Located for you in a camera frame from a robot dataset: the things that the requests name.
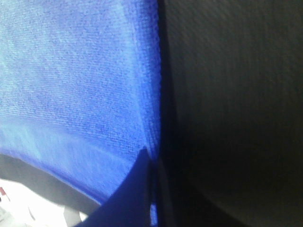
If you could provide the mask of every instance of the fabric texture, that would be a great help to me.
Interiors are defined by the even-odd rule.
[[[0,1],[0,152],[104,202],[156,158],[156,0]]]

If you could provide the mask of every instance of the blue fabric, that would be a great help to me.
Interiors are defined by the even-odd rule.
[[[0,152],[105,201],[156,158],[156,0],[0,2]]]

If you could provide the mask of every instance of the blue upholstery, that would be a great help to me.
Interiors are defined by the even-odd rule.
[[[102,203],[156,158],[156,0],[0,2],[0,152]]]

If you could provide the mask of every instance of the dark gray fabric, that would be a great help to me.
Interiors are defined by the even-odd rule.
[[[172,162],[243,223],[301,226],[303,1],[164,2],[186,147]]]
[[[25,162],[0,155],[0,178],[22,183],[46,199],[90,214],[99,207],[92,199]]]

